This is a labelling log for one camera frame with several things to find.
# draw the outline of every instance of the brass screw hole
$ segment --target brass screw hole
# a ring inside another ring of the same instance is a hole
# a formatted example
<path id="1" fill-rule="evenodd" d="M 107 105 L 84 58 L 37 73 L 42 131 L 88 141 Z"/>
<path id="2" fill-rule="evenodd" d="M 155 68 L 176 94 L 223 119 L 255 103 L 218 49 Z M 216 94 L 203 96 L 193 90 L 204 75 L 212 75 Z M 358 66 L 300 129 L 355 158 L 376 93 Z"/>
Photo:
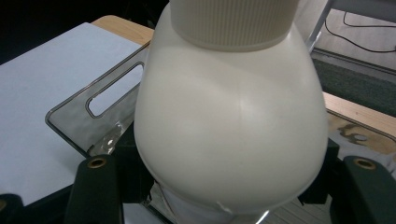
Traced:
<path id="1" fill-rule="evenodd" d="M 103 158 L 97 158 L 97 159 L 94 159 L 94 160 L 88 162 L 88 167 L 92 168 L 92 169 L 99 168 L 104 165 L 106 165 L 106 159 L 103 159 Z"/>
<path id="2" fill-rule="evenodd" d="M 0 199 L 0 212 L 7 207 L 7 202 Z"/>
<path id="3" fill-rule="evenodd" d="M 375 170 L 375 168 L 376 168 L 374 163 L 372 163 L 371 161 L 367 161 L 365 159 L 355 159 L 354 162 L 360 168 L 363 168 L 366 170 Z"/>

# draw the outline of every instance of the white paper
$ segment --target white paper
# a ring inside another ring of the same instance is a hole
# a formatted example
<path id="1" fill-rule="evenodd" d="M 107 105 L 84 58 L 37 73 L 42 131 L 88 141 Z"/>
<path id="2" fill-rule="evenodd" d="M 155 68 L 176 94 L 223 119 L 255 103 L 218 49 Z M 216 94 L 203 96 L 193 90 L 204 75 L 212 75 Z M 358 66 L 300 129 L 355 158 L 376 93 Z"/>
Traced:
<path id="1" fill-rule="evenodd" d="M 0 194 L 29 204 L 74 182 L 84 158 L 45 116 L 139 47 L 84 23 L 0 66 Z M 127 222 L 160 223 L 140 205 L 125 209 Z"/>

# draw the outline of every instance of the plastic bottle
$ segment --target plastic bottle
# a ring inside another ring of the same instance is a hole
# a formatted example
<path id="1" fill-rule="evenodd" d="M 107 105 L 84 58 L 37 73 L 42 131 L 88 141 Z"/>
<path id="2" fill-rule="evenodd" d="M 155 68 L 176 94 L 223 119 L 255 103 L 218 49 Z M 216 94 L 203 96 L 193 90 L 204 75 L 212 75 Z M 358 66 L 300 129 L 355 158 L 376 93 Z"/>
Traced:
<path id="1" fill-rule="evenodd" d="M 171 0 L 135 111 L 178 223 L 256 223 L 315 179 L 326 110 L 296 0 Z"/>

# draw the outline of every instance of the gray carpet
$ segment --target gray carpet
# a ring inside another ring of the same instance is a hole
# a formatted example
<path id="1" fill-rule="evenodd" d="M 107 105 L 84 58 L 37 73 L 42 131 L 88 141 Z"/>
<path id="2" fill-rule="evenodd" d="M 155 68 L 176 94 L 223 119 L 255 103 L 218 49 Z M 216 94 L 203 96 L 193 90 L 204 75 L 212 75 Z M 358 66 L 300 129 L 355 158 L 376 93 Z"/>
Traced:
<path id="1" fill-rule="evenodd" d="M 396 85 L 313 59 L 322 89 L 358 105 L 396 117 Z"/>

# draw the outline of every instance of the wooden edge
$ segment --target wooden edge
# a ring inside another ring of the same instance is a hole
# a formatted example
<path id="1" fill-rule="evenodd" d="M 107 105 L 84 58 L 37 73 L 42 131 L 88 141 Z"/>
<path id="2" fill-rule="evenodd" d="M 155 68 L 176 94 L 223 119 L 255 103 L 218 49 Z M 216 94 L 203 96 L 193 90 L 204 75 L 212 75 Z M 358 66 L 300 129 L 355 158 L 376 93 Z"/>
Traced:
<path id="1" fill-rule="evenodd" d="M 92 24 L 140 45 L 149 42 L 154 33 L 154 30 L 148 27 L 116 16 L 104 16 Z"/>
<path id="2" fill-rule="evenodd" d="M 396 136 L 396 118 L 323 92 L 326 108 L 382 133 Z"/>
<path id="3" fill-rule="evenodd" d="M 138 44 L 146 44 L 154 31 L 148 27 L 124 20 L 116 16 L 104 16 L 92 24 L 111 33 L 122 36 Z M 396 118 L 357 105 L 339 97 L 323 92 L 326 108 L 358 123 L 370 126 L 382 133 L 396 136 Z"/>

